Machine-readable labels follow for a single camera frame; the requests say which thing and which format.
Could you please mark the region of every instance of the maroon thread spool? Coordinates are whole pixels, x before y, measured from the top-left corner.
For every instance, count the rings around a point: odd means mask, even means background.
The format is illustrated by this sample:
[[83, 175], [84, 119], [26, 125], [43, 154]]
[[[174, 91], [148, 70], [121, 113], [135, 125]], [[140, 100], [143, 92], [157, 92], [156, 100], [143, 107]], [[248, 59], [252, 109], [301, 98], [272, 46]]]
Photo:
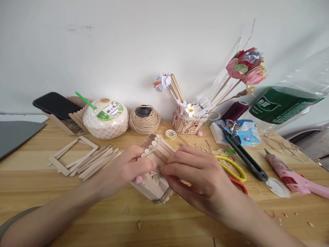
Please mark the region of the maroon thread spool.
[[237, 101], [234, 102], [233, 105], [225, 112], [225, 114], [222, 116], [222, 120], [230, 119], [232, 121], [237, 121], [239, 117], [242, 116], [249, 108], [248, 103], [245, 103], [243, 101]]

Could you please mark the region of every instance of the table surface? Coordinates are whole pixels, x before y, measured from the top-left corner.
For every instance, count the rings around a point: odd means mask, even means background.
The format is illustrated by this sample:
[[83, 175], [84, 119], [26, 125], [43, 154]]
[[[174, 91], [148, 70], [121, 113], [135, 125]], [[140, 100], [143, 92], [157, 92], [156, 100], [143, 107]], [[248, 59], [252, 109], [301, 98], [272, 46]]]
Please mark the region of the table surface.
[[[65, 177], [47, 166], [49, 156], [75, 140], [77, 136], [66, 135], [50, 120], [46, 124], [38, 134], [0, 161], [0, 224], [25, 209], [49, 202], [81, 183], [77, 176]], [[161, 121], [156, 133], [163, 136], [170, 127], [171, 121]], [[201, 131], [202, 137], [194, 135], [183, 138], [192, 146], [197, 144], [209, 149], [207, 140], [213, 154], [223, 154], [225, 149], [229, 149], [228, 146], [215, 143], [208, 124], [202, 127]], [[113, 140], [97, 139], [89, 133], [84, 136], [100, 146], [110, 143], [122, 152], [129, 145], [140, 145], [146, 138], [130, 129]], [[272, 138], [284, 141], [277, 134], [273, 134]], [[179, 137], [169, 142], [174, 149], [184, 143]], [[270, 144], [282, 150], [274, 141], [270, 140]], [[329, 186], [329, 173], [315, 162], [308, 160], [303, 163], [291, 156], [284, 156], [273, 150], [266, 144], [265, 138], [262, 138], [260, 145], [246, 150], [269, 177], [278, 178], [265, 160], [264, 148], [283, 159], [288, 166], [307, 179]], [[90, 149], [78, 143], [61, 161], [69, 163], [82, 157]], [[306, 159], [300, 151], [297, 156]], [[328, 199], [315, 194], [292, 194], [289, 199], [276, 196], [264, 182], [258, 181], [246, 169], [242, 161], [239, 162], [237, 158], [236, 162], [244, 168], [247, 175], [245, 186], [250, 197], [269, 214], [274, 214], [273, 220], [279, 221], [281, 218], [282, 227], [306, 244], [329, 242]], [[125, 216], [126, 207], [129, 207], [129, 214]], [[140, 231], [137, 227], [138, 221], [142, 221]], [[132, 186], [127, 185], [112, 198], [90, 208], [59, 236], [52, 246], [214, 246], [213, 238], [217, 246], [247, 245], [247, 239], [216, 223], [175, 194], [165, 205], [155, 205]]]

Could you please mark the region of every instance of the green straw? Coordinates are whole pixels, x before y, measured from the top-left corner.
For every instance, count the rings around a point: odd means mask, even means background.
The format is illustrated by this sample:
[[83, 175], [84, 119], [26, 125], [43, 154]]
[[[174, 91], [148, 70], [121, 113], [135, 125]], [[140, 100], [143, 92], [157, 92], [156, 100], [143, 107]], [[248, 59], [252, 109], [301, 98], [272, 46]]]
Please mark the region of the green straw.
[[94, 107], [84, 96], [82, 96], [81, 94], [79, 94], [78, 92], [75, 92], [75, 94], [77, 96], [79, 96], [84, 102], [86, 102], [88, 105], [90, 105], [90, 107], [94, 110], [96, 110], [96, 107]]

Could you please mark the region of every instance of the decorated pen holder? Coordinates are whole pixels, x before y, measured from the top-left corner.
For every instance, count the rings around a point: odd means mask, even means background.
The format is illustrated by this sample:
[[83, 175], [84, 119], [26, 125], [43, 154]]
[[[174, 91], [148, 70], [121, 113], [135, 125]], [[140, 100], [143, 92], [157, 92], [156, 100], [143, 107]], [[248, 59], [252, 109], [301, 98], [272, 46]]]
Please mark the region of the decorated pen holder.
[[87, 104], [77, 96], [67, 97], [67, 99], [82, 108], [76, 113], [69, 113], [69, 117], [71, 119], [60, 120], [54, 114], [47, 114], [44, 111], [43, 113], [53, 122], [55, 122], [56, 125], [60, 127], [68, 135], [78, 135], [78, 134], [88, 133], [89, 131], [83, 124], [83, 115], [85, 114], [85, 110], [88, 107]]
[[208, 120], [206, 117], [194, 117], [184, 116], [176, 110], [173, 113], [173, 127], [178, 134], [196, 134], [201, 126]]

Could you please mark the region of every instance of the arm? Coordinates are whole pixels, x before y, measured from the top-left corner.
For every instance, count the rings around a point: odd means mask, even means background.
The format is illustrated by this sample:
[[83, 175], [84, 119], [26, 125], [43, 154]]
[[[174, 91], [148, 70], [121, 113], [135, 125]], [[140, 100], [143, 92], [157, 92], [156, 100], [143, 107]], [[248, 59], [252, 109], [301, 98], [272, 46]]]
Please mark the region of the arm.
[[66, 194], [13, 223], [0, 240], [1, 247], [43, 247], [94, 204], [118, 192], [155, 164], [143, 158], [144, 149], [129, 147], [116, 161]]
[[257, 246], [305, 247], [237, 189], [213, 155], [184, 145], [170, 157], [162, 174], [171, 189], [191, 206], [240, 232]]

